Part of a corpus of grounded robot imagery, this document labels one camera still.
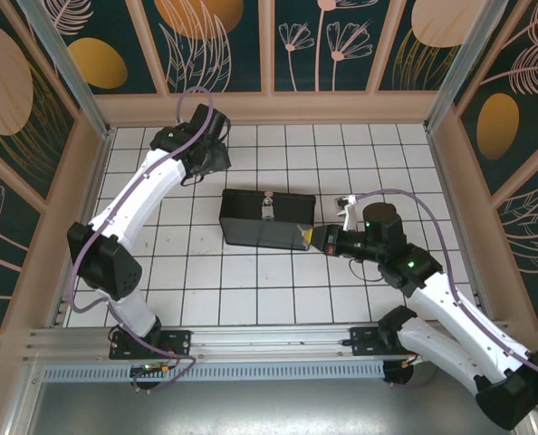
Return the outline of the black box starry night lid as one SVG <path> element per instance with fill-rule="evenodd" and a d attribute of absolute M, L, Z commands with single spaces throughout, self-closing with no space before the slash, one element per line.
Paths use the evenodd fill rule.
<path fill-rule="evenodd" d="M 274 220 L 262 220 L 265 191 L 223 190 L 219 223 L 228 245 L 297 251 L 308 249 L 297 226 L 313 227 L 316 197 L 272 192 Z"/>

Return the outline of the feather and orange oval panel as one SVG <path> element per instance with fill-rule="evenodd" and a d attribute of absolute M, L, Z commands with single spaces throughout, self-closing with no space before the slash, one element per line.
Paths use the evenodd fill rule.
<path fill-rule="evenodd" d="M 485 60 L 460 120 L 496 193 L 538 151 L 538 0 L 528 0 Z"/>

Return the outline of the beige circle gold lines panel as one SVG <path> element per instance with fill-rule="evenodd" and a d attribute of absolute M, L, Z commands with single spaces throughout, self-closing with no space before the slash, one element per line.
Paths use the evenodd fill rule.
<path fill-rule="evenodd" d="M 440 88 L 485 0 L 406 0 L 379 90 Z"/>
<path fill-rule="evenodd" d="M 46 200 L 75 123 L 0 7 L 0 164 Z"/>

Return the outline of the grey sheet metal panel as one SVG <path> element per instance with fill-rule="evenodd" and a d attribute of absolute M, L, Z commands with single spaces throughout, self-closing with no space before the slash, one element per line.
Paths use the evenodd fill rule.
<path fill-rule="evenodd" d="M 449 378 L 421 390 L 375 380 L 49 383 L 28 435 L 514 435 Z"/>

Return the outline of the orange circle leaf wall panel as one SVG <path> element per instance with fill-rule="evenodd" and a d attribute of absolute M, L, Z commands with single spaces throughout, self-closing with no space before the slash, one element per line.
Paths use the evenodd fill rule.
<path fill-rule="evenodd" d="M 141 0 L 168 91 L 262 90 L 259 0 Z"/>

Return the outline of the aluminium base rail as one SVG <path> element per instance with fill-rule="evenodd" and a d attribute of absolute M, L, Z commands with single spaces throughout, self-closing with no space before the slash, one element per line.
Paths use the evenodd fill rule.
<path fill-rule="evenodd" d="M 341 342 L 352 324 L 188 326 L 190 355 L 202 363 L 334 361 L 349 359 Z M 34 329 L 21 355 L 26 361 L 89 363 L 109 360 L 107 327 Z"/>

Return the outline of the orange oval wall panel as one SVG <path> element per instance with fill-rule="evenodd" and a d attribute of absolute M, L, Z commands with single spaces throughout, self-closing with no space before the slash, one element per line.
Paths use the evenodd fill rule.
<path fill-rule="evenodd" d="M 42 0 L 95 95 L 155 94 L 126 0 Z"/>

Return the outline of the pink flowers wall panel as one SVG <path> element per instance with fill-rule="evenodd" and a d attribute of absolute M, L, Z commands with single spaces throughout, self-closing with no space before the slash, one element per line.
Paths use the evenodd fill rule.
<path fill-rule="evenodd" d="M 274 89 L 367 88 L 390 0 L 275 0 Z"/>

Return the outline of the aluminium corner post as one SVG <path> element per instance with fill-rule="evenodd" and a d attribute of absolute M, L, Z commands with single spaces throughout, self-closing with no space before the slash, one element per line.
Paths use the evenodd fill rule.
<path fill-rule="evenodd" d="M 472 72 L 495 28 L 503 21 L 510 0 L 485 0 L 468 30 L 437 96 L 425 118 L 425 131 L 432 136 L 446 116 L 466 77 Z"/>
<path fill-rule="evenodd" d="M 94 100 L 88 83 L 69 53 L 64 36 L 75 36 L 93 16 L 91 0 L 15 0 L 25 19 L 51 56 L 93 128 L 106 137 L 109 124 Z"/>

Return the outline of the white feather wall panel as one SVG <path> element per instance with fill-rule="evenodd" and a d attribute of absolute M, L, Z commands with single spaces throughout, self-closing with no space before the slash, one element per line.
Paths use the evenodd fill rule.
<path fill-rule="evenodd" d="M 538 321 L 538 171 L 497 213 Z"/>

